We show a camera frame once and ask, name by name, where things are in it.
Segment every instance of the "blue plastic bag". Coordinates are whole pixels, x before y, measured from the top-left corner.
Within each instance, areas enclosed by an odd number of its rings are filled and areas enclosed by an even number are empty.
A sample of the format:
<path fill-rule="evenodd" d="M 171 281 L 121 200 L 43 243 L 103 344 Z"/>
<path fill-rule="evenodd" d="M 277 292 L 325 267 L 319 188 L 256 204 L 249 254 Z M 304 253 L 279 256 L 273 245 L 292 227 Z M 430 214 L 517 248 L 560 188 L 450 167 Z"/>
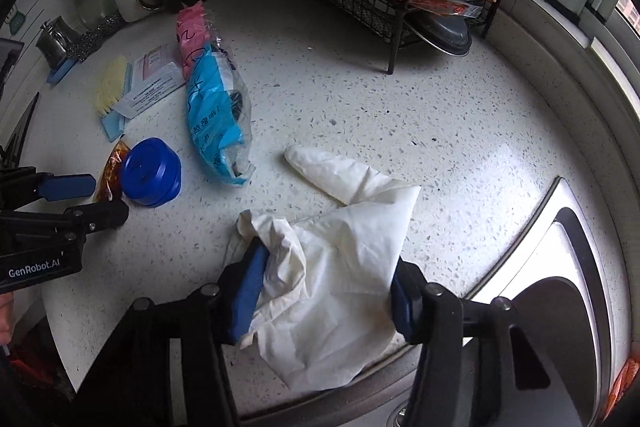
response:
<path fill-rule="evenodd" d="M 191 139 L 220 181 L 244 185 L 249 163 L 251 103 L 235 65 L 221 48 L 206 44 L 187 85 Z"/>

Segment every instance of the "metal pot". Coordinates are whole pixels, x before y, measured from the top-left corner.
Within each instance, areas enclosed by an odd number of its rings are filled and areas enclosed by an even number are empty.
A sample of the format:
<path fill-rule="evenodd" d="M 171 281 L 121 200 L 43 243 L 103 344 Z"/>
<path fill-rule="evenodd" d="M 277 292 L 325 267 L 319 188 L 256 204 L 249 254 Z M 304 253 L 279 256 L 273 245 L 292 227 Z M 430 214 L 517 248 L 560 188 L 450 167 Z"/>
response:
<path fill-rule="evenodd" d="M 41 28 L 42 33 L 38 37 L 36 47 L 44 55 L 49 68 L 55 71 L 65 61 L 69 47 L 80 40 L 80 35 L 72 30 L 62 17 L 45 22 Z"/>

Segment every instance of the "countertop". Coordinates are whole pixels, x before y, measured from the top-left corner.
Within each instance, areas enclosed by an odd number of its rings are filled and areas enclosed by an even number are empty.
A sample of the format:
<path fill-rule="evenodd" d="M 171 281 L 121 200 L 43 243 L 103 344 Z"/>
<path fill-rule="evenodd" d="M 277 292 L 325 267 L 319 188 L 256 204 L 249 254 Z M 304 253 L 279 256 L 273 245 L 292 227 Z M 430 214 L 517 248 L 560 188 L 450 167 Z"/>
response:
<path fill-rule="evenodd" d="M 179 299 L 217 279 L 242 210 L 298 219 L 335 207 L 288 168 L 282 152 L 292 143 L 351 156 L 420 183 L 402 256 L 458 295 L 498 261 L 555 176 L 563 176 L 606 270 L 617 374 L 628 353 L 630 312 L 614 224 L 558 118 L 501 55 L 479 38 L 464 58 L 418 44 L 400 51 L 396 73 L 387 76 L 388 46 L 319 0 L 207 5 L 249 90 L 257 170 L 240 189 L 211 179 L 188 135 L 184 88 L 129 122 L 129 144 L 158 136 L 178 153 L 182 190 L 159 208 L 132 204 L 124 227 L 90 236 L 80 273 L 43 285 L 50 327 L 76 388 L 134 299 Z M 174 25 L 170 14 L 130 25 L 59 85 L 45 86 L 22 164 L 98 178 L 113 147 L 92 103 L 99 72 L 118 54 L 133 60 L 171 41 Z M 400 343 L 396 339 L 388 352 Z M 225 347 L 225 355 L 241 414 L 298 396 L 255 347 Z"/>

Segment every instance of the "sink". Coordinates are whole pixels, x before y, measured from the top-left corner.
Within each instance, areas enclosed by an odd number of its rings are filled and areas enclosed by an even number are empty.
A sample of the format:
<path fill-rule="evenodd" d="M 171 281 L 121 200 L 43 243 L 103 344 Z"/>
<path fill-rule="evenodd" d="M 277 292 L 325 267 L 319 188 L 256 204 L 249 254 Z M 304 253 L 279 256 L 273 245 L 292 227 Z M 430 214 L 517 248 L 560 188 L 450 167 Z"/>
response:
<path fill-rule="evenodd" d="M 488 303 L 496 296 L 515 302 L 536 344 L 545 347 L 554 363 L 582 424 L 594 425 L 612 384 L 612 312 L 598 250 L 565 179 L 555 179 L 511 248 L 466 298 Z M 471 339 L 464 343 L 463 367 L 471 368 L 474 343 Z M 242 423 L 397 427 L 419 356 L 419 346 L 405 346 L 348 386 Z M 464 375 L 462 408 L 470 406 L 474 381 L 471 369 Z"/>

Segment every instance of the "white glove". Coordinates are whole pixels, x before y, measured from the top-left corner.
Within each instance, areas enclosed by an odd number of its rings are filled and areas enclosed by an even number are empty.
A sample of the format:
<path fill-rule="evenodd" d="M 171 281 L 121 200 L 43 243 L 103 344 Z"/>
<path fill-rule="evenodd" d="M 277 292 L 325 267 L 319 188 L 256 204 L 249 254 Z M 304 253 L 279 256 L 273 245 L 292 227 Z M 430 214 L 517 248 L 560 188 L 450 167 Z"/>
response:
<path fill-rule="evenodd" d="M 349 383 L 394 336 L 389 288 L 419 186 L 313 148 L 290 146 L 291 166 L 347 206 L 289 224 L 240 214 L 245 241 L 271 255 L 249 332 L 261 357 L 290 389 Z"/>

